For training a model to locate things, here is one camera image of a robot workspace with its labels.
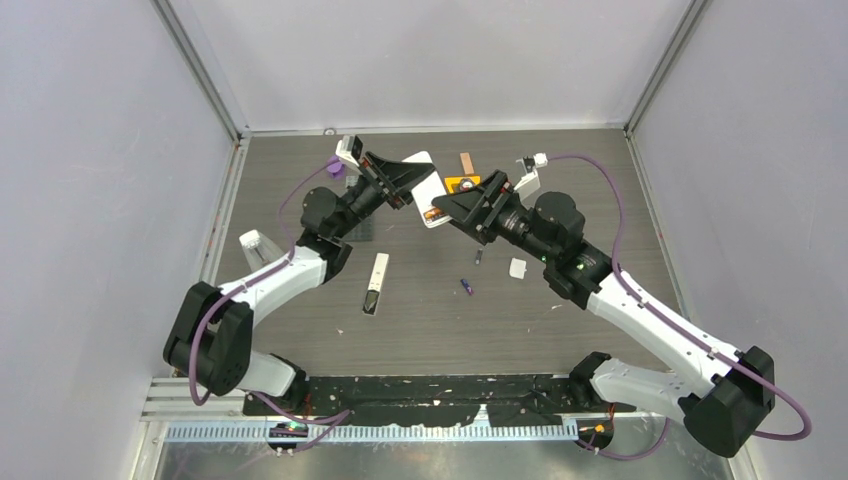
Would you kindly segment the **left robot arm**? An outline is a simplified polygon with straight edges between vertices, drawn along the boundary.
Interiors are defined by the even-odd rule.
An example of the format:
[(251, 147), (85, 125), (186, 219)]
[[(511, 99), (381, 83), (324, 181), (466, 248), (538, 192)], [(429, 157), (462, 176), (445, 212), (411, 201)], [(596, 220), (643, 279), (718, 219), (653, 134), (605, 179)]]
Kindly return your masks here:
[(402, 161), (370, 152), (344, 194), (315, 187), (302, 201), (300, 237), (289, 250), (241, 279), (222, 286), (200, 281), (189, 288), (163, 349), (164, 360), (186, 374), (197, 405), (233, 390), (259, 392), (280, 412), (298, 412), (307, 398), (296, 380), (300, 369), (253, 348), (254, 328), (298, 295), (334, 278), (350, 256), (343, 238), (382, 205), (398, 209), (414, 202), (414, 190), (438, 177), (429, 153)]

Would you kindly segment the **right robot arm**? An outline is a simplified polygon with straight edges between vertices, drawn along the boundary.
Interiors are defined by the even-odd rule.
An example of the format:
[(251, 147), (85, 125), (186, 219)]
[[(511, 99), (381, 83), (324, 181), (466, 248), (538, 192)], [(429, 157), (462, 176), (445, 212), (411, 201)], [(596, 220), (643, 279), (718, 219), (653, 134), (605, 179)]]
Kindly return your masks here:
[(585, 218), (571, 196), (545, 192), (528, 208), (497, 171), (432, 204), (479, 243), (502, 238), (541, 260), (558, 296), (615, 325), (671, 369), (662, 373), (592, 353), (571, 372), (571, 397), (580, 408), (624, 403), (663, 415), (725, 458), (735, 456), (774, 409), (774, 393), (757, 381), (774, 381), (773, 358), (757, 346), (741, 351), (705, 333), (627, 272), (616, 272), (610, 256), (584, 239)]

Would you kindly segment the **large white remote control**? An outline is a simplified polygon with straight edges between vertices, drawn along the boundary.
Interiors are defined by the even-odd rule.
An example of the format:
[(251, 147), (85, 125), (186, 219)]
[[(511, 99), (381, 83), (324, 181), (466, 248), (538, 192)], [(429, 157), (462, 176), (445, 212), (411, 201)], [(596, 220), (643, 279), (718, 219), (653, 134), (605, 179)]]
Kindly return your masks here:
[(424, 219), (424, 212), (435, 207), (433, 205), (433, 200), (437, 197), (448, 194), (430, 154), (427, 151), (420, 151), (405, 158), (403, 163), (413, 165), (421, 164), (432, 168), (432, 172), (425, 176), (424, 179), (411, 190), (412, 198), (419, 211), (419, 216), (424, 226), (428, 229), (434, 229), (448, 223), (451, 218), (447, 214), (445, 214), (443, 218), (434, 222), (427, 222)]

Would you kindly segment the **white battery cover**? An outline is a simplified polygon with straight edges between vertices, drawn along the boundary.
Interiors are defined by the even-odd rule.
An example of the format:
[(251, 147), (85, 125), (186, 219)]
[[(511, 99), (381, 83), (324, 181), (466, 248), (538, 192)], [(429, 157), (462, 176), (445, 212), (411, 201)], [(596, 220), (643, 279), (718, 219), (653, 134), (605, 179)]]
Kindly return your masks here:
[(527, 262), (522, 259), (512, 258), (509, 265), (509, 276), (515, 279), (524, 279), (527, 271)]

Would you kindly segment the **orange battery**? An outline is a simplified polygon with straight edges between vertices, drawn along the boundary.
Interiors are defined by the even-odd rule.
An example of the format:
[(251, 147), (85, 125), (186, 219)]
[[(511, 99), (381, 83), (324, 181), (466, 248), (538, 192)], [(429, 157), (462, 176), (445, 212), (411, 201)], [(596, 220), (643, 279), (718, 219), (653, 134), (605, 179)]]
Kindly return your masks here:
[(436, 208), (436, 207), (431, 208), (431, 209), (424, 212), (424, 219), (427, 222), (434, 222), (438, 219), (443, 218), (444, 216), (445, 216), (445, 213), (442, 210), (440, 210), (439, 208)]

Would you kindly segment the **slim white remote control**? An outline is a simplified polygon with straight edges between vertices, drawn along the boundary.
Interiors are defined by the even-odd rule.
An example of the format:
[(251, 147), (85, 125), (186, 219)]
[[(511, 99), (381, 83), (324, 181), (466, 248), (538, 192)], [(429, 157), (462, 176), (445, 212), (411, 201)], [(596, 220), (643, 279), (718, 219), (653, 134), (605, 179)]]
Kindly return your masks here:
[(375, 256), (362, 304), (362, 312), (366, 315), (376, 314), (389, 259), (390, 255), (387, 253), (377, 253)]

